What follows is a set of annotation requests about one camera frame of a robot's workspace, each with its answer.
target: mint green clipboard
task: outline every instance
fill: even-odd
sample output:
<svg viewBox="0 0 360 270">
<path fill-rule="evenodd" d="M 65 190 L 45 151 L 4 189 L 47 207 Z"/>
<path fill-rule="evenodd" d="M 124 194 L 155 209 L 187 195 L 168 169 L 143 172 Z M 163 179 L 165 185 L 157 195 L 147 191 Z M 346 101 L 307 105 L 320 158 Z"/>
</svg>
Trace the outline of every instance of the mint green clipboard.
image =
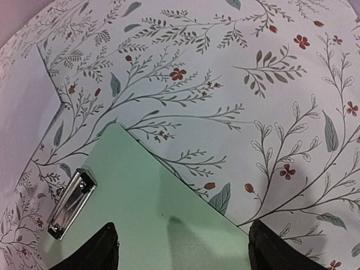
<svg viewBox="0 0 360 270">
<path fill-rule="evenodd" d="M 117 124 L 84 163 L 97 188 L 62 241 L 45 233 L 48 267 L 114 222 L 121 270 L 250 269 L 248 236 L 198 197 Z"/>
</svg>

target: white fabric with botanical print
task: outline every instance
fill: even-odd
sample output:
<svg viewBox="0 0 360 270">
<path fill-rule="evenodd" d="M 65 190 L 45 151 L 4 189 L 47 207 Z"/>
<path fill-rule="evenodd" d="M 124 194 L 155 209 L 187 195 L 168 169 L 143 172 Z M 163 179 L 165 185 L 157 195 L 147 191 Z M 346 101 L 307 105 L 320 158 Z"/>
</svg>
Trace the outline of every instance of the white fabric with botanical print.
<svg viewBox="0 0 360 270">
<path fill-rule="evenodd" d="M 45 269 L 56 190 L 117 122 L 236 226 L 357 269 L 358 21 L 345 0 L 48 6 L 0 50 L 1 82 L 38 46 L 65 106 L 1 202 L 2 268 Z"/>
</svg>

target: metal clip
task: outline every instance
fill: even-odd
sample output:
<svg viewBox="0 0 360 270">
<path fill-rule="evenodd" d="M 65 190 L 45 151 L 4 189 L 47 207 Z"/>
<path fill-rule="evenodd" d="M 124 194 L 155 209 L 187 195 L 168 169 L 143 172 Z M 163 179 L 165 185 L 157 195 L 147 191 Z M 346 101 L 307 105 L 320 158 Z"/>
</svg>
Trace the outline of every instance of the metal clip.
<svg viewBox="0 0 360 270">
<path fill-rule="evenodd" d="M 62 196 L 48 219 L 48 233 L 61 241 L 96 187 L 88 170 L 77 169 L 67 188 L 57 191 Z"/>
</svg>

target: white paper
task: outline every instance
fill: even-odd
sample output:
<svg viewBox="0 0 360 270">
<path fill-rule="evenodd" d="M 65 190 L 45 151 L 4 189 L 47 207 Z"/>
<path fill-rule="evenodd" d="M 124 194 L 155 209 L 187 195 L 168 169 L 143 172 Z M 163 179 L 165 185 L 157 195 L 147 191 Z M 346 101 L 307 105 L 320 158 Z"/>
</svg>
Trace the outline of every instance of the white paper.
<svg viewBox="0 0 360 270">
<path fill-rule="evenodd" d="M 0 88 L 0 214 L 60 108 L 36 47 L 17 58 Z"/>
</svg>

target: pink background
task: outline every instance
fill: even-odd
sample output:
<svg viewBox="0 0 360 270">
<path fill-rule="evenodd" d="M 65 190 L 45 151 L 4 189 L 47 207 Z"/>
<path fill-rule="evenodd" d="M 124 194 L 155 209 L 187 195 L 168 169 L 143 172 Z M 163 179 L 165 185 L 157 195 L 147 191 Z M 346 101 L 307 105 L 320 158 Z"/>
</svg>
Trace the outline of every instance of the pink background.
<svg viewBox="0 0 360 270">
<path fill-rule="evenodd" d="M 0 48 L 53 0 L 0 0 Z"/>
</svg>

